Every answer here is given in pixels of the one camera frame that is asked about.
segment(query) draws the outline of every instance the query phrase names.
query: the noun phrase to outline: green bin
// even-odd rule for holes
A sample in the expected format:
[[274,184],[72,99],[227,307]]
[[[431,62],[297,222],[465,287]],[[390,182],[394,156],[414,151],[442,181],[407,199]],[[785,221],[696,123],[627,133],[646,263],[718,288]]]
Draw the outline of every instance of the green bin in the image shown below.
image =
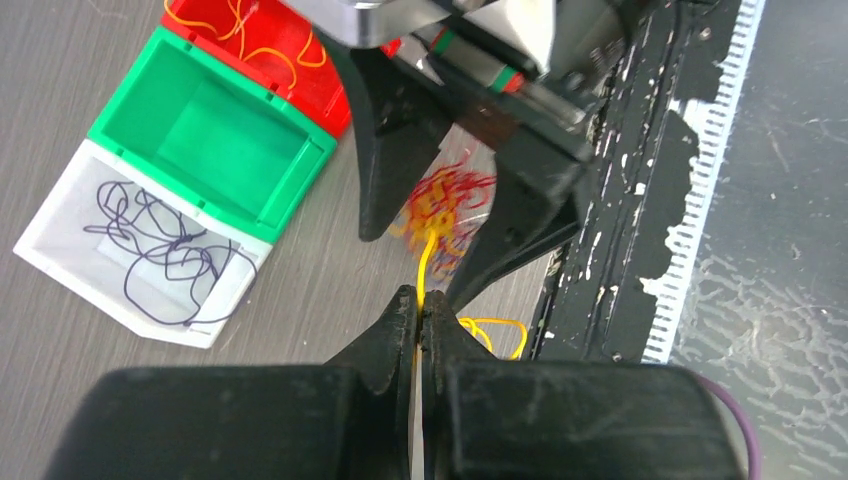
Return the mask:
[[274,243],[336,140],[163,27],[89,137],[208,215]]

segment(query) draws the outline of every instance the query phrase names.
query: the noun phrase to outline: peeling black paint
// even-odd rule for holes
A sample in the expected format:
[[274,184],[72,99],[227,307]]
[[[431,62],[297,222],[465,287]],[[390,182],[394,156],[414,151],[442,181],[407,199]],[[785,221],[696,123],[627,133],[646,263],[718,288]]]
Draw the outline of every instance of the peeling black paint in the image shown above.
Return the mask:
[[[670,101],[713,91],[709,75],[701,83],[695,79],[715,66],[716,55],[726,55],[739,2],[669,2],[619,66],[596,142],[597,196],[570,247],[559,291],[545,292],[554,300],[536,329],[531,358],[641,359],[656,297],[644,293],[639,279],[658,278],[668,269],[671,252],[664,241],[668,228],[684,220],[689,161],[698,152],[697,136],[669,109]],[[712,17],[720,21],[712,23]],[[705,26],[710,41],[694,44]],[[683,77],[693,80],[681,86]]]

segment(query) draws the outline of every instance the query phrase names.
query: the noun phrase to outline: gray table surface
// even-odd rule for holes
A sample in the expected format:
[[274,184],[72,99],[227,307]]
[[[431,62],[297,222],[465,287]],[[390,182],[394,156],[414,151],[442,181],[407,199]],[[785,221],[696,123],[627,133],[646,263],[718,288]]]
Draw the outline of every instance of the gray table surface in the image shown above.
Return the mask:
[[846,16],[767,0],[672,354],[745,407],[767,479],[848,476]]
[[[5,0],[0,6],[0,478],[38,478],[82,395],[131,365],[323,362],[381,313],[415,261],[391,237],[356,236],[350,135],[210,350],[136,337],[12,254],[162,14],[160,1]],[[465,309],[529,324],[545,260]],[[498,352],[515,331],[492,329]]]

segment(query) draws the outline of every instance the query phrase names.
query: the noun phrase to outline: ruler markings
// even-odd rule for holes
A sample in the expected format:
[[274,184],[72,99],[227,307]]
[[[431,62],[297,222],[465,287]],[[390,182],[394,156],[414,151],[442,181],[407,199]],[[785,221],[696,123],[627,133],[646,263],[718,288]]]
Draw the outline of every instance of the ruler markings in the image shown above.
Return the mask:
[[715,101],[690,101],[686,107],[683,119],[698,133],[700,152],[691,161],[692,189],[686,196],[684,220],[669,229],[666,239],[672,252],[669,268],[659,279],[640,279],[645,292],[657,297],[643,363],[667,363],[671,355],[765,3],[742,0],[727,58],[720,64],[724,71]]

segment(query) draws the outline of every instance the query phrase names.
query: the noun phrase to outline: green stripe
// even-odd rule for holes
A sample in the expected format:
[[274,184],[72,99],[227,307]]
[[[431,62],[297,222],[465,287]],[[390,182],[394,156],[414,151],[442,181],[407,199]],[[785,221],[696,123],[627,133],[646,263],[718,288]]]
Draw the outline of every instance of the green stripe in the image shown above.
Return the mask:
[[514,77],[516,73],[518,72],[516,72],[512,68],[504,67],[501,73],[498,74],[498,78],[495,79],[495,82],[492,83],[492,86],[489,88],[498,93],[503,92],[504,88],[506,88],[506,86],[509,84],[510,80],[512,80],[512,77]]

